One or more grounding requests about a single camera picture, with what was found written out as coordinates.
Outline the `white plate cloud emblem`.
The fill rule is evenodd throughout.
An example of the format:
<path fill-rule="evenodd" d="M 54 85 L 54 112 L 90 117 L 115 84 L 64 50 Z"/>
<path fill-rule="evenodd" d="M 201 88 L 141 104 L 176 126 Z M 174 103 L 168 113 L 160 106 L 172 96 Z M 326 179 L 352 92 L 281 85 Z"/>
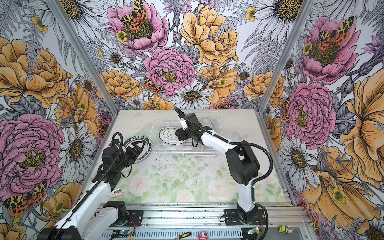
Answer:
<path fill-rule="evenodd" d="M 179 145 L 182 144 L 183 141 L 180 141 L 176 135 L 177 128 L 168 127 L 163 128 L 159 132 L 159 138 L 162 142 L 168 145 Z"/>

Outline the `green red rimmed plate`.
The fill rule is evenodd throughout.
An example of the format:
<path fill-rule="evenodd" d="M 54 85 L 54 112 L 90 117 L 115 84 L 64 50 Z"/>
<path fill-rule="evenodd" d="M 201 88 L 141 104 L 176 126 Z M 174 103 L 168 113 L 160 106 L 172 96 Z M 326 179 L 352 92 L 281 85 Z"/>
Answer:
<path fill-rule="evenodd" d="M 138 164 L 148 158 L 152 151 L 152 143 L 149 138 L 142 135 L 136 135 L 125 140 L 124 149 L 126 151 L 128 151 L 129 148 L 135 149 L 135 147 L 137 147 L 140 153 L 136 158 L 135 164 Z"/>

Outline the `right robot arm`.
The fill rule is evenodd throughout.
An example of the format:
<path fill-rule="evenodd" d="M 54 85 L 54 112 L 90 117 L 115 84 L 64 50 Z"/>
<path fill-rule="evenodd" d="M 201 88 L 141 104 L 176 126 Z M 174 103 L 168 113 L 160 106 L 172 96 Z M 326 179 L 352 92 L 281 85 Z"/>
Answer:
<path fill-rule="evenodd" d="M 203 127 L 194 113 L 185 114 L 176 108 L 181 128 L 176 130 L 180 141 L 192 139 L 212 148 L 226 157 L 229 172 L 238 185 L 238 216 L 242 223 L 249 224 L 256 215 L 255 190 L 252 181 L 258 176 L 260 164 L 246 141 L 232 144 L 209 127 Z"/>

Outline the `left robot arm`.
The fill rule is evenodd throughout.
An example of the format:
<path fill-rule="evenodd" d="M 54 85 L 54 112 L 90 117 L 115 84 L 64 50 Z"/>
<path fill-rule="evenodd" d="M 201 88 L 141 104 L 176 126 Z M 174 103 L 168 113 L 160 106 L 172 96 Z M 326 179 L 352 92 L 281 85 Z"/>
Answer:
<path fill-rule="evenodd" d="M 117 142 L 103 150 L 102 163 L 85 195 L 53 227 L 43 229 L 39 240 L 96 240 L 110 226 L 124 225 L 128 220 L 123 201 L 103 201 L 109 197 L 122 177 L 144 150 L 143 143 L 124 148 Z"/>

